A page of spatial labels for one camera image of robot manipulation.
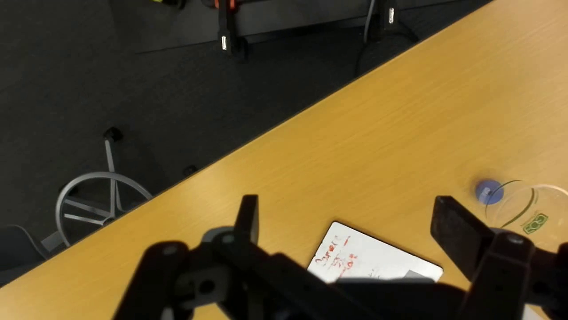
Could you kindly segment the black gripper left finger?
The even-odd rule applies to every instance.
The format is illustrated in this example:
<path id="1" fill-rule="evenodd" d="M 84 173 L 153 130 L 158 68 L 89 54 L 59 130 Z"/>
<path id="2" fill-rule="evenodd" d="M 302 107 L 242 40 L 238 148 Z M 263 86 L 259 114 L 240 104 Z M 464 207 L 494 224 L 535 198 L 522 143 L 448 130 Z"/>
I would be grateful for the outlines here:
<path id="1" fill-rule="evenodd" d="M 212 230 L 187 244 L 151 246 L 112 320 L 192 320 L 217 304 L 231 320 L 339 320 L 368 310 L 339 288 L 313 278 L 284 255 L 258 246 L 259 200 L 242 200 L 231 228 Z"/>

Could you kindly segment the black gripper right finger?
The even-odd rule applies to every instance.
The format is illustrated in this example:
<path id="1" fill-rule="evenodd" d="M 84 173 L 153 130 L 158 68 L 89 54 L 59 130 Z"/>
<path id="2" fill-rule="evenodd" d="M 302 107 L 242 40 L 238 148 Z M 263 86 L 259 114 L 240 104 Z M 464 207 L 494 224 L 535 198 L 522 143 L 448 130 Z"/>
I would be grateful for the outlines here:
<path id="1" fill-rule="evenodd" d="M 437 196 L 432 237 L 471 281 L 460 320 L 522 320 L 527 304 L 568 320 L 568 246 L 540 249 L 513 232 L 488 228 L 453 196 Z"/>

